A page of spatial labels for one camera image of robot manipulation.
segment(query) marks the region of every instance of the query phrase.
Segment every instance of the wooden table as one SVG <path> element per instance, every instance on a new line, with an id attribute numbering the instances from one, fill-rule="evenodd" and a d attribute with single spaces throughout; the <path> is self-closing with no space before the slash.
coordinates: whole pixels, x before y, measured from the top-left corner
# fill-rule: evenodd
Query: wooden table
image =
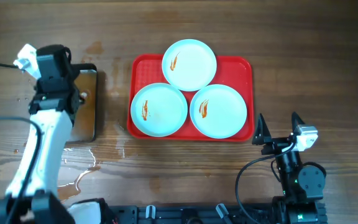
<path id="1" fill-rule="evenodd" d="M 292 111 L 318 128 L 317 143 L 301 157 L 327 169 L 329 222 L 358 223 L 358 1 L 16 2 L 0 4 L 0 62 L 12 63 L 26 43 L 63 44 L 73 63 L 92 62 L 103 71 L 98 136 L 63 152 L 58 182 L 72 183 L 60 188 L 61 199 L 69 198 L 65 205 L 95 197 L 110 205 L 236 203 L 236 175 L 261 156 L 261 147 L 250 141 L 141 141 L 126 131 L 132 61 L 192 38 L 217 55 L 251 63 L 255 113 L 263 113 L 273 136 L 288 135 Z M 33 84 L 27 74 L 0 68 L 0 115 L 29 117 Z M 0 122 L 0 198 L 28 129 Z M 245 202 L 282 194 L 269 162 L 245 172 Z M 86 170 L 97 171 L 78 178 Z"/>

